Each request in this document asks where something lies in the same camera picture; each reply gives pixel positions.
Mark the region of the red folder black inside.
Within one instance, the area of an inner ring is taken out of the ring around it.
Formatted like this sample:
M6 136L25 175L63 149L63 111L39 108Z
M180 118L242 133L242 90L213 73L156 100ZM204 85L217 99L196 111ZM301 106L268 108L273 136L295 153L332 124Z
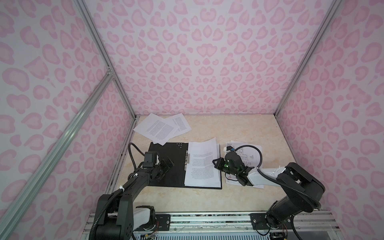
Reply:
M151 143L149 152L157 153L161 167L167 171L161 178L153 180L149 186L167 188L189 188L185 185L188 161L188 143Z

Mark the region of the printed paper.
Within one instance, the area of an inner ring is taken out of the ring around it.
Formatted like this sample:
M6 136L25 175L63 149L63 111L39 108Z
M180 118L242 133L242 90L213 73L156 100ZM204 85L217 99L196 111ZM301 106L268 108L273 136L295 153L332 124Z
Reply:
M184 185L191 188L221 189L222 177L214 167L220 158L216 138L205 142L189 142Z
M134 128L134 131L150 139L154 144L157 143L163 146L174 136L178 129L179 127L174 123L150 114Z
M182 113L166 118L166 121L173 123L178 127L178 130L174 133L173 137L177 137L188 133L192 130L189 123Z

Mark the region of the paper with diagram bottom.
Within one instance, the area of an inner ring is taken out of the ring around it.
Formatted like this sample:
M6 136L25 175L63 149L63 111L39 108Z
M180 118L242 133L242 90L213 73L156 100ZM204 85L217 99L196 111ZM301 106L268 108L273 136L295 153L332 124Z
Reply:
M229 143L226 143L226 145L227 146L224 147L224 153L225 154L227 154L229 152L229 150L227 150L227 147L232 146L233 149L236 149L240 146L246 145L246 143L230 141ZM236 153L241 157L241 159L242 159L242 161L246 167L254 167L253 171L255 173L258 173L256 170L256 167L260 162L260 154L258 153L257 150L255 150L254 148L245 147L245 148L239 149L238 151L236 151ZM236 179L235 176L225 174L225 177L226 177L226 179L225 179L226 184L240 186L240 187L242 186L238 182L238 180Z

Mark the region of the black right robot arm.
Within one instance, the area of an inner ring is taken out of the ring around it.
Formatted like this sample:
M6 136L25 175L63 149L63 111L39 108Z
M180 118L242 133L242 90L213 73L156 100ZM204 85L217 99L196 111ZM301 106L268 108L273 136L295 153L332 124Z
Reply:
M262 171L260 165L246 166L235 152L229 152L225 158L213 160L212 163L215 169L235 176L242 186L253 186L257 177L262 177L284 190L286 196L274 202L257 224L277 229L291 216L321 208L325 186L297 163L289 163L276 177Z

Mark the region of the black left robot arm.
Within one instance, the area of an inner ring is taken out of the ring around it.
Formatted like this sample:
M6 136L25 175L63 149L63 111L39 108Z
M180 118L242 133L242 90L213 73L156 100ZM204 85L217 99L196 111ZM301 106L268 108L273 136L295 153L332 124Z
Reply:
M118 190L102 195L97 203L89 239L130 240L134 230L139 227L134 226L134 200L151 182L162 179L174 165L170 158L159 162L157 159L144 161Z

